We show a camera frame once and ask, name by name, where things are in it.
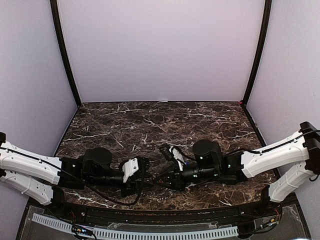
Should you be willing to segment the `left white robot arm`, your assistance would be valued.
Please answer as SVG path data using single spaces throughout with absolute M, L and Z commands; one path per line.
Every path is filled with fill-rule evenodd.
M 85 151 L 77 159 L 50 157 L 21 149 L 0 134 L 0 180 L 40 204 L 51 205 L 60 218 L 67 218 L 70 206 L 64 202 L 62 188 L 83 190 L 107 198 L 98 188 L 114 187 L 121 197 L 136 195 L 139 199 L 144 189 L 151 188 L 150 161 L 136 156 L 111 168 L 112 153 L 103 147 Z

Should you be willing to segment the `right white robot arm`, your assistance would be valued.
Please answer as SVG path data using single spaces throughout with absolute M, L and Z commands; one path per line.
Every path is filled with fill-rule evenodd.
M 163 170 L 154 184 L 183 191 L 187 184 L 212 180 L 225 185 L 236 185 L 258 174 L 287 164 L 292 167 L 276 182 L 265 187 L 266 198 L 255 205 L 255 213 L 266 217 L 306 180 L 320 175 L 320 131 L 305 121 L 300 130 L 276 143 L 255 150 L 240 148 L 223 154 L 218 142 L 197 141 L 192 152 L 195 164 L 177 146 L 162 144 L 159 151 L 173 164 Z

